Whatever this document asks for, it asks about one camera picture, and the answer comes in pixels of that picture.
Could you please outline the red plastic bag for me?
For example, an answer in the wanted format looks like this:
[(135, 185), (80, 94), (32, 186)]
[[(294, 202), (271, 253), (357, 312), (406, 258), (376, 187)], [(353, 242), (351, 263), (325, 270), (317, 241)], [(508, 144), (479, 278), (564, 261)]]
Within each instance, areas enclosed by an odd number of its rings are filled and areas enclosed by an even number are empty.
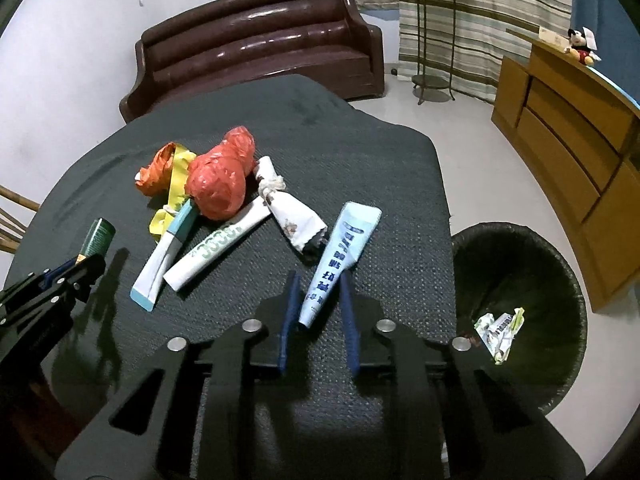
[(254, 136), (244, 126), (235, 127), (192, 160), (184, 189), (204, 217), (228, 220), (244, 203), (246, 179), (255, 164)]

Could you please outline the white paper tag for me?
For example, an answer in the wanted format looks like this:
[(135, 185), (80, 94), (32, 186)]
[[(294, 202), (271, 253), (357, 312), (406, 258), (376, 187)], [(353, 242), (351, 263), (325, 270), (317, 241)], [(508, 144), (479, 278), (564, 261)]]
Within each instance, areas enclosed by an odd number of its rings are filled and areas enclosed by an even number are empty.
[(584, 27), (582, 31), (584, 32), (584, 38), (585, 38), (587, 48), (590, 51), (597, 51), (598, 50), (597, 41), (593, 31), (590, 30), (588, 27)]

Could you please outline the white tube green print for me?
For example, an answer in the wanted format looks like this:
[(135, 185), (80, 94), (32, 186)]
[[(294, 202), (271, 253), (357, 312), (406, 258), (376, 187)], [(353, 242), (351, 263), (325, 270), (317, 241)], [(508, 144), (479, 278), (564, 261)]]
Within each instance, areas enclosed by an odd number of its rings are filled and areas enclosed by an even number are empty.
[(254, 198), (166, 271), (163, 275), (164, 281), (172, 290), (178, 292), (270, 214), (271, 211), (264, 200), (261, 197)]

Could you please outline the white blue printed sachet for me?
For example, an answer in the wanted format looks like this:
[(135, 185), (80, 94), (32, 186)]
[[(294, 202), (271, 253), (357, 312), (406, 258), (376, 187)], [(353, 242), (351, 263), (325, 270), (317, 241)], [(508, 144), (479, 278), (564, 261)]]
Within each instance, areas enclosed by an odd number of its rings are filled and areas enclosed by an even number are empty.
[(355, 202), (343, 206), (307, 289), (300, 324), (311, 328), (340, 276), (358, 262), (381, 216), (378, 207)]

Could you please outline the wooden chair frame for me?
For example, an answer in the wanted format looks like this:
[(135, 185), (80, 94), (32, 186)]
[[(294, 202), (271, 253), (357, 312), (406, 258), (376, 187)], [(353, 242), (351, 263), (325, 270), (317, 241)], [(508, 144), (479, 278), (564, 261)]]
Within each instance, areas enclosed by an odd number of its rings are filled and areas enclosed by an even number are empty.
[[(4, 200), (8, 200), (16, 206), (20, 206), (32, 212), (37, 212), (40, 209), (40, 203), (30, 200), (29, 198), (18, 194), (6, 188), (0, 186), (0, 195)], [(10, 214), (9, 211), (1, 209), (1, 251), (6, 254), (14, 255), (17, 249), (21, 245), (21, 241), (26, 234), (27, 226), (25, 223)]]

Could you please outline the dark brown leather sofa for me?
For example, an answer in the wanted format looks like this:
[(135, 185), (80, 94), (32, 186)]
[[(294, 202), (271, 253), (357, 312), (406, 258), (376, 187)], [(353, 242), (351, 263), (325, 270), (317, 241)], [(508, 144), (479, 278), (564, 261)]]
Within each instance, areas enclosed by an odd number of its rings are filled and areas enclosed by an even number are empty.
[(125, 122), (169, 102), (297, 74), (343, 100), (384, 92), (381, 29), (356, 0), (215, 0), (146, 30), (137, 78), (119, 103)]

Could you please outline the orange wrapper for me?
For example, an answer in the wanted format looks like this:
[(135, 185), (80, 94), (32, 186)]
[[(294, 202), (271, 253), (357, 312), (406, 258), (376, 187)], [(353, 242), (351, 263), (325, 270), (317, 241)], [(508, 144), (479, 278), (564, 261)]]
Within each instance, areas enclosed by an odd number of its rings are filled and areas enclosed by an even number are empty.
[(141, 168), (134, 177), (134, 185), (143, 195), (153, 197), (166, 191), (173, 143), (175, 142), (169, 142), (160, 148), (149, 166)]

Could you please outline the green gold tube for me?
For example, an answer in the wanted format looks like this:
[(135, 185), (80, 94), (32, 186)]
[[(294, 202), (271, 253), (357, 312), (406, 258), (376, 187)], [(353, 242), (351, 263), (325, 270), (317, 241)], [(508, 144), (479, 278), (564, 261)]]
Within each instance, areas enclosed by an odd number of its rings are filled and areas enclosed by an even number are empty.
[(116, 229), (111, 222), (104, 218), (94, 220), (82, 242), (76, 262), (80, 263), (94, 255), (104, 257), (112, 244), (115, 233)]

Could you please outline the light blue white tube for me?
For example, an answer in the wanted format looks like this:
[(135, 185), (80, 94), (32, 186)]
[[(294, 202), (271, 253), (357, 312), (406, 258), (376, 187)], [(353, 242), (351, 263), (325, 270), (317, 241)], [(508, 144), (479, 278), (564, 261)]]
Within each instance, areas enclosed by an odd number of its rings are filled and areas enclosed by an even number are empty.
[(154, 309), (164, 282), (163, 276), (174, 262), (199, 213), (198, 207), (189, 198), (160, 237), (160, 241), (134, 281), (129, 294), (130, 299), (146, 312)]

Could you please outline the Mickey Mouse plush toy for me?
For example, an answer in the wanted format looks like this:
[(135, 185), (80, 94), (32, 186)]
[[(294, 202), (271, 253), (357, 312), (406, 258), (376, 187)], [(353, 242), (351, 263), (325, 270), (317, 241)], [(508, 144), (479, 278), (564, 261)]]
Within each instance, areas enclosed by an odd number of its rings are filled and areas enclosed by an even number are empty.
[(580, 64), (593, 66), (594, 63), (601, 61), (600, 56), (597, 55), (597, 51), (590, 51), (587, 48), (582, 29), (570, 28), (567, 31), (567, 39), (570, 42), (570, 47), (566, 49), (565, 53)]

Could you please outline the black wicker trash bin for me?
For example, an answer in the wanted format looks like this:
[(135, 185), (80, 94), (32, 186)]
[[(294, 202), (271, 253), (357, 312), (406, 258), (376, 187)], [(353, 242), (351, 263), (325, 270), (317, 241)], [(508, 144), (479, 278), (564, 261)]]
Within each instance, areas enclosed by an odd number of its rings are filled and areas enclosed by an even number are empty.
[(559, 251), (527, 226), (484, 222), (454, 234), (457, 330), (474, 333), (521, 313), (522, 327), (500, 365), (537, 405), (554, 410), (574, 384), (587, 347), (585, 298)]

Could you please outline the white knotted paper wrapper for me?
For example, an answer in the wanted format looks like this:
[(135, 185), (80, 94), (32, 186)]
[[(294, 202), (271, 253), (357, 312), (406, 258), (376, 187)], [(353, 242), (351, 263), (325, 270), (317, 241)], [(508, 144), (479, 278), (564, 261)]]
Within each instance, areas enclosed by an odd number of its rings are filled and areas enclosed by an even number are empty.
[(326, 242), (326, 222), (288, 192), (284, 177), (277, 173), (269, 156), (258, 159), (254, 175), (259, 196), (291, 245), (301, 255), (318, 254)]

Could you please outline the yellow snack wrapper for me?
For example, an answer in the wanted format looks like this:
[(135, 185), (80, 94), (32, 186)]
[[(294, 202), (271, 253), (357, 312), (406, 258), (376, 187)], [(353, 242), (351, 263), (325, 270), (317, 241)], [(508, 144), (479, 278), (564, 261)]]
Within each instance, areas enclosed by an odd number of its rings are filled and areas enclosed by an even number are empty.
[(171, 152), (171, 168), (169, 181), (166, 185), (168, 192), (167, 202), (152, 218), (149, 231), (156, 240), (167, 231), (172, 220), (178, 214), (183, 204), (188, 199), (184, 190), (186, 180), (189, 177), (189, 166), (196, 154), (185, 148), (182, 144), (173, 143)]

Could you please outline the small beige box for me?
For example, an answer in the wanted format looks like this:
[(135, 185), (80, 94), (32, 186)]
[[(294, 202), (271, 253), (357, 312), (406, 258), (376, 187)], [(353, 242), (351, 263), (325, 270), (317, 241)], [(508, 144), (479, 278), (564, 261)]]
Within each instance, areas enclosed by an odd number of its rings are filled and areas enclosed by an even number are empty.
[(565, 36), (542, 26), (538, 27), (538, 40), (562, 52), (565, 52), (570, 47), (570, 42)]

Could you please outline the white green patterned wrapper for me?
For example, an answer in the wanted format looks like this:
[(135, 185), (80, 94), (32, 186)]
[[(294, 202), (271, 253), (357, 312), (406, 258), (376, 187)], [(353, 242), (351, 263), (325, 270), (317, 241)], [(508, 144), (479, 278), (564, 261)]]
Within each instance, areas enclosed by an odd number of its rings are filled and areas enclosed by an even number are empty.
[(515, 308), (513, 313), (506, 312), (498, 318), (486, 313), (474, 323), (474, 330), (496, 365), (509, 359), (513, 341), (524, 325), (524, 314), (524, 308)]

